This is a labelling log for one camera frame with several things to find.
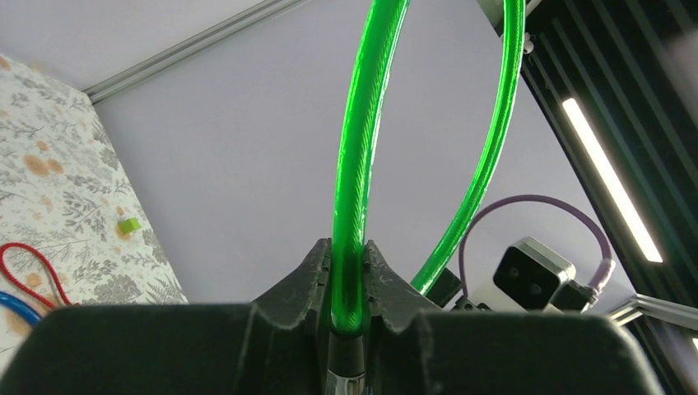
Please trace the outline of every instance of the green plastic hose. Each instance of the green plastic hose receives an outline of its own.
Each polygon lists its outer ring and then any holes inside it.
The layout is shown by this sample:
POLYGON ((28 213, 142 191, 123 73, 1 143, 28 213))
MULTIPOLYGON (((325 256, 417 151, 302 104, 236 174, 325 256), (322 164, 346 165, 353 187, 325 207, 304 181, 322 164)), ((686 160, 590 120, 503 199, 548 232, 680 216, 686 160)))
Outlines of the green plastic hose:
POLYGON ((424 266, 412 279, 414 286, 423 295, 428 292, 439 278, 446 264, 458 247, 461 238, 468 230, 475 211, 480 207, 495 172, 504 145, 506 129, 511 120, 511 110, 514 107, 516 84, 519 80, 521 57, 524 50, 524 23, 526 19, 526 4, 524 0, 504 1, 504 49, 500 72, 500 85, 497 91, 495 110, 487 134, 485 150, 480 156, 475 175, 473 176, 468 193, 444 233, 434 252, 426 260, 424 266))
POLYGON ((337 160, 332 231, 332 325, 361 335, 362 258, 371 166, 390 64, 409 0, 374 0, 356 54, 337 160))

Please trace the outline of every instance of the white camera housing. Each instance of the white camera housing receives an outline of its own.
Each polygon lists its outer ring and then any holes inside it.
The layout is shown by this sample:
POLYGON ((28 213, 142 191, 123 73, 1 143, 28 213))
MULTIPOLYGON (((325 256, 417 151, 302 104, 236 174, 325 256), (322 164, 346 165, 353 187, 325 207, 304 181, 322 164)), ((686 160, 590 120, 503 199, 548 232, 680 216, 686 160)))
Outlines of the white camera housing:
POLYGON ((531 35, 529 33, 525 33, 523 35, 523 54, 529 55, 530 53, 533 52, 534 48, 535 48, 535 45, 531 41, 531 35))
POLYGON ((558 291, 575 279, 576 268, 532 237, 510 246, 495 275, 470 294, 477 309, 559 311, 552 306, 558 291))

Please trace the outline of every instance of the light fixture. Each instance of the light fixture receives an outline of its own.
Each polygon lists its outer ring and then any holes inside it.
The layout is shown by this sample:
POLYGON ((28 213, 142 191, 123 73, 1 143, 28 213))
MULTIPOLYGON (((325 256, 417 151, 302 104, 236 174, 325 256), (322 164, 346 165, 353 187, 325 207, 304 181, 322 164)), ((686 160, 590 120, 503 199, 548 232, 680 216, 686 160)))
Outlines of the light fixture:
POLYGON ((637 213, 635 206, 633 206, 625 188, 623 188, 623 184, 621 184, 618 175, 613 170, 611 162, 603 152, 601 144, 599 144, 591 126, 589 126, 589 122, 587 122, 587 119, 584 117, 582 109, 577 104, 577 100, 567 99, 562 103, 562 107, 565 109, 567 117, 570 119, 572 126, 577 132, 577 136, 579 136, 582 145, 584 145, 584 149, 587 150, 591 157, 591 161, 594 167, 596 167, 596 171, 601 176, 601 180, 606 184, 608 192, 616 203, 618 211, 621 212, 623 220, 625 220, 628 225, 644 257, 650 262, 662 262, 662 256, 659 255, 659 251, 654 245, 652 237, 649 236, 647 228, 644 227, 640 215, 637 213))

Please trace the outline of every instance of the purple cable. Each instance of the purple cable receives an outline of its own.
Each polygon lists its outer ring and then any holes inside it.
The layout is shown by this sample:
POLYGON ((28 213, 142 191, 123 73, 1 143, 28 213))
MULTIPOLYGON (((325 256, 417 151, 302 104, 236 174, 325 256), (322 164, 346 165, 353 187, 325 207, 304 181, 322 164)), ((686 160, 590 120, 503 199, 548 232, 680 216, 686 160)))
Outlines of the purple cable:
POLYGON ((575 216, 578 220, 584 223, 589 230, 593 233, 594 237, 598 241, 598 246, 601 248, 602 264, 599 265, 596 272, 593 274, 591 281, 589 282, 589 287, 592 288, 598 297, 601 289, 608 282, 609 277, 615 267, 614 262, 611 257, 611 245, 608 243, 608 238, 603 233, 603 230, 596 225, 589 216, 580 211, 577 207, 572 206, 567 202, 563 202, 560 199, 555 199, 554 197, 544 196, 544 195, 516 195, 512 197, 507 197, 501 199, 497 202, 480 210, 472 219, 472 223, 468 227, 468 230, 463 235, 463 239, 460 241, 460 246, 458 248, 458 269, 460 271, 460 281, 463 283, 463 296, 468 297, 468 286, 465 283, 465 262, 464 262, 464 252, 465 252, 465 240, 468 239, 470 231, 484 216, 493 212, 494 210, 510 205, 512 203, 518 202, 540 202, 547 203, 557 208, 561 208, 575 216))

